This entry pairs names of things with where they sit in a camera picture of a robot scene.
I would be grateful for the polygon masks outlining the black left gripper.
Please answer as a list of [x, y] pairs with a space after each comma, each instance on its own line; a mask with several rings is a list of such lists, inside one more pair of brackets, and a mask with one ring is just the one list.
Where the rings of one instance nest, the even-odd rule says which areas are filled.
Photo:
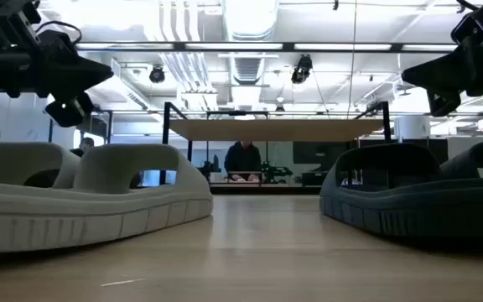
[[[112, 68], [80, 56], [66, 33], [45, 30], [39, 34], [39, 44], [30, 23], [16, 23], [3, 30], [3, 38], [11, 34], [18, 36], [16, 45], [0, 44], [0, 92], [10, 97], [22, 92], [68, 97], [65, 101], [54, 100], [45, 112], [63, 128], [82, 124], [94, 110], [84, 91], [113, 77]], [[32, 54], [38, 46], [35, 63]]]

